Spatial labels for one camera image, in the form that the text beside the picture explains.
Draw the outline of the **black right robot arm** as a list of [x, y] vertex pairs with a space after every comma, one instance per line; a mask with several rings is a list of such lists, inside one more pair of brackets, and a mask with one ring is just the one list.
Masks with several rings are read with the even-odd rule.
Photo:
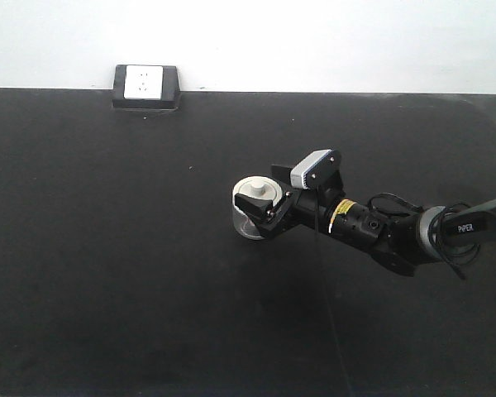
[[301, 177], [275, 165], [269, 178], [237, 182], [231, 196], [235, 228], [246, 238], [269, 240], [305, 226], [409, 277], [420, 265], [442, 262], [463, 280], [482, 244], [496, 240], [496, 199], [477, 206], [423, 208], [395, 194], [376, 194], [402, 206], [399, 212], [389, 211], [346, 198], [336, 166], [315, 167]]

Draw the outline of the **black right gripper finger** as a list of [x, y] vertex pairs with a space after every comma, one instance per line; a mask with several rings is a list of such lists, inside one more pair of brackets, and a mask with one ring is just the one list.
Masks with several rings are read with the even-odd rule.
[[274, 203], [272, 200], [235, 194], [235, 225], [251, 221], [256, 227], [271, 223]]
[[291, 166], [287, 165], [271, 165], [271, 178], [280, 182], [290, 182]]

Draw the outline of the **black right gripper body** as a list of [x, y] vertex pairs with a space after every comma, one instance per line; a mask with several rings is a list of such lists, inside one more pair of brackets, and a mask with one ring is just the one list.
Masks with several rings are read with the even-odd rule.
[[341, 173], [336, 171], [317, 189], [293, 189], [286, 184], [286, 194], [274, 210], [274, 216], [254, 220], [256, 230], [265, 239], [272, 239], [296, 227], [305, 226], [329, 236], [332, 214], [345, 197]]

